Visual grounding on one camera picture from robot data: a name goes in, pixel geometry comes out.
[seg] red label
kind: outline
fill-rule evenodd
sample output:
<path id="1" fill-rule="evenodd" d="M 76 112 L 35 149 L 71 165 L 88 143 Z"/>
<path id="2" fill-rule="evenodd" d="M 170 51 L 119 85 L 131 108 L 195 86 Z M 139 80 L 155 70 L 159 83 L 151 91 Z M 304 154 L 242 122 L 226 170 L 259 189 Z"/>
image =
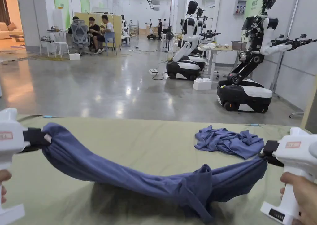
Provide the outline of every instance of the red label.
<path id="1" fill-rule="evenodd" d="M 0 132 L 0 141 L 12 140 L 12 139 L 13 139 L 12 132 Z"/>
<path id="2" fill-rule="evenodd" d="M 301 146 L 301 142 L 289 142 L 286 144 L 286 148 L 299 148 Z"/>

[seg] human hand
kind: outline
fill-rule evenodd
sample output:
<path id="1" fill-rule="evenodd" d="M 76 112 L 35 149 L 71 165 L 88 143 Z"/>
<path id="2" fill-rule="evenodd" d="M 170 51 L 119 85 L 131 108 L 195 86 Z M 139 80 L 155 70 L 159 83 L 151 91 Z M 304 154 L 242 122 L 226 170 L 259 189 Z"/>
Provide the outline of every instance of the human hand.
<path id="1" fill-rule="evenodd" d="M 0 170 L 0 183 L 2 183 L 3 181 L 10 180 L 11 177 L 12 177 L 12 174 L 9 171 Z M 7 190 L 5 189 L 4 186 L 2 186 L 1 187 L 1 203 L 5 203 L 7 201 L 7 199 L 4 197 L 6 193 L 7 193 Z"/>
<path id="2" fill-rule="evenodd" d="M 294 220 L 292 225 L 317 225 L 317 184 L 289 172 L 283 173 L 280 181 L 293 185 L 301 212 L 300 220 Z M 285 188 L 281 188 L 280 192 L 283 195 Z"/>

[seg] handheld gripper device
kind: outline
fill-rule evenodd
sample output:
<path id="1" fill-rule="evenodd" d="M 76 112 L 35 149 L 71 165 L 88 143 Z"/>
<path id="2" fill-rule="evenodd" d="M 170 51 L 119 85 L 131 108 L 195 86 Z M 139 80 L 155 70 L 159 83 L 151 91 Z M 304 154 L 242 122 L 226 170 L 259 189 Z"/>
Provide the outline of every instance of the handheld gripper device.
<path id="1" fill-rule="evenodd" d="M 15 108 L 0 111 L 0 170 L 10 168 L 14 154 L 39 150 L 51 142 L 51 137 L 40 129 L 24 128 L 16 121 L 16 115 Z M 10 224 L 24 215 L 23 204 L 9 209 L 3 209 L 0 204 L 1 225 Z"/>
<path id="2" fill-rule="evenodd" d="M 284 172 L 304 176 L 314 182 L 317 175 L 317 135 L 308 134 L 300 128 L 291 128 L 290 135 L 284 136 L 278 143 L 272 155 L 284 164 Z M 264 202 L 261 212 L 284 225 L 291 225 L 294 219 L 299 219 L 300 211 L 293 186 L 286 185 L 280 206 Z"/>

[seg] sofa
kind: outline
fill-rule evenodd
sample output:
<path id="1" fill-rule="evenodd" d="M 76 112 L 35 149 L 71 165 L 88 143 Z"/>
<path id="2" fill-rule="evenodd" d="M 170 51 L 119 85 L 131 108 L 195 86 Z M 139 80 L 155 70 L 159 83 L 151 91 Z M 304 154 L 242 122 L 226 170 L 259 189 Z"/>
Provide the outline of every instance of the sofa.
<path id="1" fill-rule="evenodd" d="M 9 31 L 5 23 L 0 23 L 0 40 L 10 38 L 9 35 L 23 35 L 23 30 L 16 28 L 12 31 Z"/>

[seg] crumpled blue cloth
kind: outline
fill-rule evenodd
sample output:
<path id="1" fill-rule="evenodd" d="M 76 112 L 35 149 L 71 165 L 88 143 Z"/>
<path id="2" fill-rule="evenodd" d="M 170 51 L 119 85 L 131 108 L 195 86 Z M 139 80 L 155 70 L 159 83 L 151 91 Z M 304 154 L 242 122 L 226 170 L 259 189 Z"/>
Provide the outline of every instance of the crumpled blue cloth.
<path id="1" fill-rule="evenodd" d="M 203 165 L 192 173 L 155 176 L 93 154 L 61 125 L 49 123 L 43 132 L 52 136 L 52 144 L 44 147 L 42 152 L 59 171 L 78 180 L 111 184 L 171 200 L 186 214 L 193 215 L 194 212 L 205 223 L 213 221 L 210 202 L 226 202 L 249 193 L 267 169 L 267 162 L 256 158 L 213 170 Z"/>
<path id="2" fill-rule="evenodd" d="M 225 128 L 208 128 L 195 134 L 198 140 L 195 147 L 202 151 L 222 151 L 229 155 L 238 155 L 245 160 L 258 154 L 264 146 L 263 139 L 249 131 L 230 132 Z"/>

